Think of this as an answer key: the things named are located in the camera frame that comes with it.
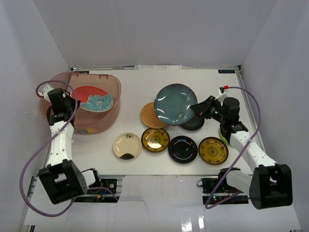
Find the white wall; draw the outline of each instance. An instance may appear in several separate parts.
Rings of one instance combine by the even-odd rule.
[[[69,67],[245,60],[276,0],[34,0]]]
[[[49,137],[35,87],[68,70],[32,0],[0,1],[0,231],[16,232],[25,204],[18,181],[28,158]],[[25,189],[41,158],[26,173]]]
[[[295,210],[309,231],[309,2],[277,1],[243,64],[262,110],[266,150],[292,169]]]

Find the blue-gray plate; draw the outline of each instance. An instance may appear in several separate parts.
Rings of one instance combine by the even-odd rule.
[[[155,113],[163,123],[178,126],[194,116],[190,106],[197,104],[197,97],[188,86],[172,84],[160,90],[154,103]]]

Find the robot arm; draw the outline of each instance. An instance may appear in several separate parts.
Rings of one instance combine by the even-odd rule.
[[[41,97],[52,105],[47,110],[47,120],[51,135],[58,136],[51,142],[51,148],[45,168],[39,170],[39,178],[53,204],[64,202],[87,194],[90,185],[99,182],[95,169],[84,172],[76,167],[72,160],[71,143],[74,132],[74,119],[63,129],[73,113],[75,99],[61,89],[47,85]]]
[[[217,120],[220,123],[221,135],[238,152],[250,139],[248,129],[239,121],[239,101],[228,97],[224,88],[219,88],[217,98],[210,96],[204,102],[192,105],[191,109],[205,119]],[[292,174],[286,164],[278,164],[255,142],[250,142],[242,157],[253,175],[233,168],[223,181],[224,188],[237,188],[246,193],[257,209],[292,204]],[[227,168],[220,171],[219,179],[226,171]]]

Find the cream plate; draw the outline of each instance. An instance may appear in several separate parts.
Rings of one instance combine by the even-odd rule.
[[[133,133],[119,135],[112,145],[115,155],[123,160],[130,160],[139,155],[141,151],[140,138]]]

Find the pink plastic bin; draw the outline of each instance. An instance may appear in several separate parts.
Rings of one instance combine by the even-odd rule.
[[[70,82],[71,78],[79,82]],[[112,108],[106,112],[95,113],[78,108],[75,116],[74,122],[74,132],[78,134],[95,134],[101,133],[107,130],[117,119],[119,109],[120,109],[120,94],[121,94],[121,84],[120,81],[107,74],[84,74],[78,72],[64,72],[53,77],[52,80],[61,80],[76,88],[82,85],[93,85],[100,87],[101,89],[107,91],[111,94],[114,105]],[[63,88],[71,92],[70,89],[65,84],[52,82],[50,83],[55,88]],[[46,117],[47,108],[51,105],[45,99],[41,99],[41,113]]]

